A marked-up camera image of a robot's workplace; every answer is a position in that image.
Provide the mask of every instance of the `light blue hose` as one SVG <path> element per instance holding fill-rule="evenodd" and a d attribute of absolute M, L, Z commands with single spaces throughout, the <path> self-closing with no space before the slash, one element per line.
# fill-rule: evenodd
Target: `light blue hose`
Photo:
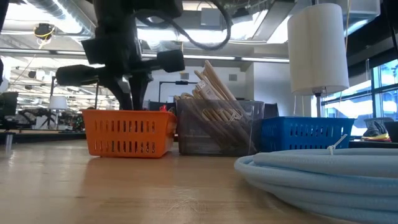
<path fill-rule="evenodd" d="M 309 212 L 361 223 L 398 223 L 398 149 L 328 153 L 260 153 L 239 158 L 235 169 L 253 186 Z"/>

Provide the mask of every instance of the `table surface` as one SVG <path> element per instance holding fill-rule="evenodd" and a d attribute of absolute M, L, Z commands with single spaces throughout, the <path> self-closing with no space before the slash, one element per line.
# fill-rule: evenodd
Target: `table surface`
<path fill-rule="evenodd" d="M 236 158 L 91 157 L 85 141 L 19 144 L 0 157 L 1 223 L 347 223 L 248 185 Z"/>

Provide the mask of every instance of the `orange basket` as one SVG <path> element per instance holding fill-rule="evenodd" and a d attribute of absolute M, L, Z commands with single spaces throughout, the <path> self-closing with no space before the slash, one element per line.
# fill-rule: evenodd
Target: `orange basket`
<path fill-rule="evenodd" d="M 177 118 L 162 111 L 83 110 L 88 152 L 103 157 L 162 157 Z"/>

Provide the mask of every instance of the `white lamp shade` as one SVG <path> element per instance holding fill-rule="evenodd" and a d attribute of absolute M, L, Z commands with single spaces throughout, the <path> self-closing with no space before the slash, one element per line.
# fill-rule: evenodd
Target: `white lamp shade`
<path fill-rule="evenodd" d="M 317 4 L 287 24 L 292 93 L 335 93 L 349 88 L 343 14 L 339 5 Z"/>
<path fill-rule="evenodd" d="M 68 103 L 65 96 L 51 96 L 49 109 L 51 110 L 67 110 Z"/>

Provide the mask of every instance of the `blue basket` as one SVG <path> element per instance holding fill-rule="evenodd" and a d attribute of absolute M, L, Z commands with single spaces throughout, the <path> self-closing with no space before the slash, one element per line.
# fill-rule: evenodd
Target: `blue basket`
<path fill-rule="evenodd" d="M 278 117 L 262 121 L 262 152 L 291 149 L 326 149 L 344 134 L 336 147 L 347 148 L 355 119 Z"/>

